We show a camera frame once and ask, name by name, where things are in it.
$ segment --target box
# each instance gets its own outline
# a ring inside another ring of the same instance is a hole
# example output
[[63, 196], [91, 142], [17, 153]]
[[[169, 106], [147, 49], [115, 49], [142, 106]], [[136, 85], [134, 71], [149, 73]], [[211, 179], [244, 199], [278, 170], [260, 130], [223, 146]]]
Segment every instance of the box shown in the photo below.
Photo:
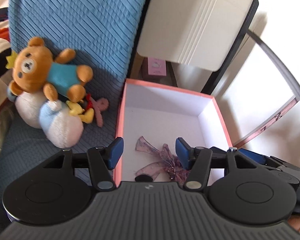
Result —
[[167, 76], [166, 61], [157, 58], [144, 58], [142, 78], [144, 80], [160, 79]]
[[[167, 143], [172, 154], [175, 141], [183, 137], [191, 147], [212, 146], [227, 150], [231, 141], [215, 99], [185, 89], [127, 79], [118, 116], [117, 136], [124, 151], [114, 170], [117, 185], [134, 181], [135, 172], [160, 158], [135, 151], [139, 137], [158, 150]], [[223, 169], [211, 170], [209, 185], [223, 177]], [[160, 174], [155, 181], [169, 181]]]

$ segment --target yellow star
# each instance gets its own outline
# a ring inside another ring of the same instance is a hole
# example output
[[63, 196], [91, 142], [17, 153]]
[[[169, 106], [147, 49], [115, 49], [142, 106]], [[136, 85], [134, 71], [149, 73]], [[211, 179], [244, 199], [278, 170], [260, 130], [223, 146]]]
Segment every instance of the yellow star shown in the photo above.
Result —
[[6, 64], [7, 69], [13, 68], [14, 62], [15, 62], [17, 56], [18, 56], [18, 54], [14, 50], [11, 50], [11, 55], [6, 57], [6, 59], [8, 61], [8, 63]]

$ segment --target brown teddy bear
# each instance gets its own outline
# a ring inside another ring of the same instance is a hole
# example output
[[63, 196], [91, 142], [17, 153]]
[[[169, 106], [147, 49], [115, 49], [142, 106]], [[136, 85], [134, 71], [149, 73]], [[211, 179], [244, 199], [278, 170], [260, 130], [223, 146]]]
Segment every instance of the brown teddy bear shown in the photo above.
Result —
[[83, 87], [93, 77], [87, 65], [65, 65], [75, 57], [73, 49], [64, 49], [53, 61], [51, 51], [40, 37], [29, 40], [28, 46], [17, 56], [9, 88], [19, 96], [22, 92], [34, 93], [43, 88], [46, 98], [58, 100], [58, 93], [72, 102], [84, 98]]

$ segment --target blue shirt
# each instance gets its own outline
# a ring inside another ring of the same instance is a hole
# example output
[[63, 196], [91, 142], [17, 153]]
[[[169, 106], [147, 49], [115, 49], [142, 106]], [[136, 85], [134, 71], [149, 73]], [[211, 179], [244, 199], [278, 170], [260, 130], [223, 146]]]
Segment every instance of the blue shirt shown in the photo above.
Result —
[[77, 76], [77, 65], [52, 63], [47, 82], [51, 83], [59, 94], [68, 97], [69, 88], [80, 84]]

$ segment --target logo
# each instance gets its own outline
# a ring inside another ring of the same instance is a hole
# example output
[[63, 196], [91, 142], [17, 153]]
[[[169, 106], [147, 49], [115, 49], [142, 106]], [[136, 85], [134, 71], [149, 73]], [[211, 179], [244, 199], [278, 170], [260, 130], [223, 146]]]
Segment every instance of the logo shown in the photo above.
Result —
[[145, 186], [145, 188], [146, 189], [152, 189], [152, 188], [154, 188], [154, 186], [149, 184], [148, 186]]

